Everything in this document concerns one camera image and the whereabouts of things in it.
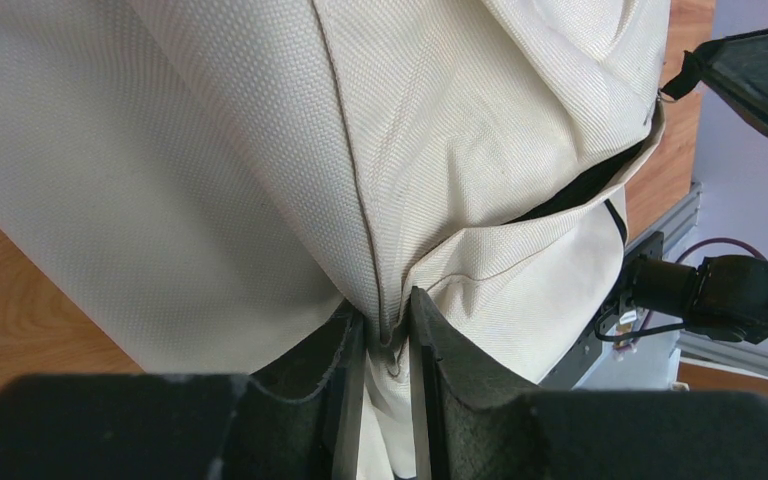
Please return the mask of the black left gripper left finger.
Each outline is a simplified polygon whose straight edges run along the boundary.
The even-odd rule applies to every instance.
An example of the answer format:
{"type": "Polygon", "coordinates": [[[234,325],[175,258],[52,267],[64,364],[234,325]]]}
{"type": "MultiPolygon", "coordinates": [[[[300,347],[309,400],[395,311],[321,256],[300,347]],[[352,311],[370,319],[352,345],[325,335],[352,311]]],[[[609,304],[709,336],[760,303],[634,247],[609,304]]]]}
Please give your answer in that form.
{"type": "Polygon", "coordinates": [[[364,318],[251,374],[34,374],[0,390],[0,479],[352,479],[364,318]]]}

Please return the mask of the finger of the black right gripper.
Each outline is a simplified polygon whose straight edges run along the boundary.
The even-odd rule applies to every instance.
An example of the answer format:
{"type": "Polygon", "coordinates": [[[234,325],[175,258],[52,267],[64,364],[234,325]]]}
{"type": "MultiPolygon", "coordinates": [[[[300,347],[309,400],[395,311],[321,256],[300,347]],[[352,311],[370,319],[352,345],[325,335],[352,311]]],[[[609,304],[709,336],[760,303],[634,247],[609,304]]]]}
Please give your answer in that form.
{"type": "Polygon", "coordinates": [[[695,54],[702,82],[768,139],[768,28],[705,42],[695,54]]]}

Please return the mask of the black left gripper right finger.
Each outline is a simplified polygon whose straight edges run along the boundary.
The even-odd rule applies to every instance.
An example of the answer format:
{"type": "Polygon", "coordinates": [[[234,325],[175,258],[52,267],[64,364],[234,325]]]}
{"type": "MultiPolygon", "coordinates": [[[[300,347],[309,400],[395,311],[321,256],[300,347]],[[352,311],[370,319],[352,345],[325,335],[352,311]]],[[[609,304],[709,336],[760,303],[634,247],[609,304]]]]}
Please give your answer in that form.
{"type": "Polygon", "coordinates": [[[735,391],[552,390],[409,300],[421,479],[768,479],[768,397],[735,391]]]}

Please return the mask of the beige canvas backpack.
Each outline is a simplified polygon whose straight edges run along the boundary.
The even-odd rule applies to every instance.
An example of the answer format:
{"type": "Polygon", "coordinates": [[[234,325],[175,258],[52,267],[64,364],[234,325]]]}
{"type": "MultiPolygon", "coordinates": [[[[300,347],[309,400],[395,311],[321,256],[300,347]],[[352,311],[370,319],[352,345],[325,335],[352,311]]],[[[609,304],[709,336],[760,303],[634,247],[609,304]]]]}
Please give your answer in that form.
{"type": "Polygon", "coordinates": [[[364,321],[357,471],[416,471],[414,288],[545,379],[617,280],[667,1],[0,1],[0,228],[182,395],[364,321]]]}

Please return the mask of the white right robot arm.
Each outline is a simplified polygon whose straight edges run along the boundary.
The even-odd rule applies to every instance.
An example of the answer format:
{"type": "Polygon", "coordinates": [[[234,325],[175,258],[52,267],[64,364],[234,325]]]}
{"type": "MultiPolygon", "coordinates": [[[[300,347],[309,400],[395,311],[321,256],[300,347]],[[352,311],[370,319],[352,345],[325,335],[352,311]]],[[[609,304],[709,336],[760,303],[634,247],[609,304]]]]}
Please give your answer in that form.
{"type": "MultiPolygon", "coordinates": [[[[768,139],[768,28],[700,44],[660,88],[678,101],[705,84],[768,139]]],[[[643,253],[627,255],[620,276],[591,322],[593,335],[635,343],[684,330],[712,340],[768,339],[768,260],[761,254],[706,257],[697,267],[643,253]]]]}

